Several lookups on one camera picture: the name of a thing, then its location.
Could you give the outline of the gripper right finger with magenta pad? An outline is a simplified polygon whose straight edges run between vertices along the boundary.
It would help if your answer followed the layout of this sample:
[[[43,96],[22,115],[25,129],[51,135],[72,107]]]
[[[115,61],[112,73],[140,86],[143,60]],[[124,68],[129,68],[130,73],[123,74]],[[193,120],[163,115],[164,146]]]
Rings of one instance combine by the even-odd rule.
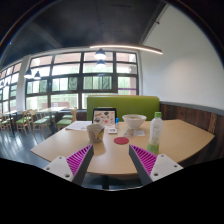
[[[134,145],[129,145],[129,155],[143,186],[182,169],[182,166],[167,155],[155,155]]]

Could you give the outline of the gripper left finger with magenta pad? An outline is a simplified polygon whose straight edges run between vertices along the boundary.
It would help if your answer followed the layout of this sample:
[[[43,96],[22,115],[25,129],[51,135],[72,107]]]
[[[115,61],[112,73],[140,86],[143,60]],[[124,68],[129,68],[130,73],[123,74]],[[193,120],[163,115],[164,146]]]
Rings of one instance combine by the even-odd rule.
[[[68,157],[56,157],[44,170],[81,186],[93,155],[90,144]]]

